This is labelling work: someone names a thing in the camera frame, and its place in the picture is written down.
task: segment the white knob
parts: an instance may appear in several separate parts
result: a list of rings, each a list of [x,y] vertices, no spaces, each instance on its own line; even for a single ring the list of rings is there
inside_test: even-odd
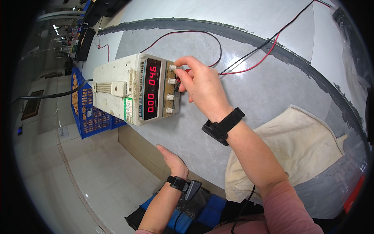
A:
[[[170,70],[171,72],[174,71],[174,70],[177,69],[177,68],[183,69],[183,66],[177,67],[176,65],[173,65],[173,64],[170,64],[170,66],[169,66],[169,70]]]
[[[177,83],[177,80],[176,79],[169,79],[168,80],[168,84],[170,84],[170,85],[175,85]]]
[[[166,113],[168,113],[168,114],[174,114],[175,113],[175,109],[167,107],[166,108]]]
[[[174,71],[176,68],[177,68],[177,66],[176,66],[176,65],[173,65],[173,64],[170,64],[170,66],[169,66],[169,70],[170,70],[171,72]]]
[[[169,100],[169,101],[174,101],[175,100],[175,96],[174,95],[171,95],[171,94],[168,94],[166,96],[166,98]]]

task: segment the digital display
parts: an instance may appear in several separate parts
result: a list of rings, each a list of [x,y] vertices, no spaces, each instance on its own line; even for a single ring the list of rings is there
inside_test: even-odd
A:
[[[147,59],[144,85],[144,120],[157,117],[161,61]]]

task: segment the black wrist strap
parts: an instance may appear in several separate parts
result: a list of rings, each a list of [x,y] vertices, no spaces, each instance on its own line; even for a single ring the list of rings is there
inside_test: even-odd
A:
[[[178,176],[169,176],[166,182],[170,183],[170,187],[178,189],[180,191],[183,190],[184,185],[186,184],[186,181],[182,178],[179,178]]]
[[[244,116],[245,114],[239,109],[239,107],[237,107],[219,123],[212,123],[208,120],[201,130],[219,141],[221,144],[228,146],[229,144],[226,141],[228,131],[235,127]]]

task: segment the dark edge strip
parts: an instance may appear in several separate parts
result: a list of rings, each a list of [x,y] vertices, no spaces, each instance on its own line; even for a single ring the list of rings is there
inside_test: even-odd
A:
[[[105,35],[108,33],[115,33],[119,31],[139,30],[139,29],[172,29],[172,30],[200,30],[208,31],[212,34],[226,37],[228,39],[236,40],[241,43],[247,43],[254,47],[258,47],[263,44],[266,40],[248,33],[248,30],[243,28],[234,27],[227,24],[221,24],[217,22],[210,22],[205,20],[194,20],[185,18],[154,18],[133,21],[129,23],[121,23],[117,26],[112,26],[99,31],[99,35]],[[360,116],[356,108],[354,108],[344,94],[335,88],[335,84],[328,81],[321,73],[319,73],[314,67],[310,65],[310,62],[306,59],[296,55],[294,52],[285,49],[285,47],[279,43],[275,46],[272,55],[277,59],[285,62],[286,64],[294,65],[295,67],[306,73],[309,78],[313,78],[320,89],[325,93],[328,93],[333,102],[342,111],[343,120],[348,124],[348,127],[352,127],[355,133],[358,134],[364,142],[367,159],[370,157],[370,148],[367,142],[367,136],[362,129],[362,125],[358,120]],[[267,53],[272,44],[267,44],[262,50]]]

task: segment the green sticker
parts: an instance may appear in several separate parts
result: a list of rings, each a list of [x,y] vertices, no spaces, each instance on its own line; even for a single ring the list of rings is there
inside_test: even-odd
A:
[[[132,118],[132,98],[127,97],[123,99],[123,109],[125,121],[129,123],[134,123]]]

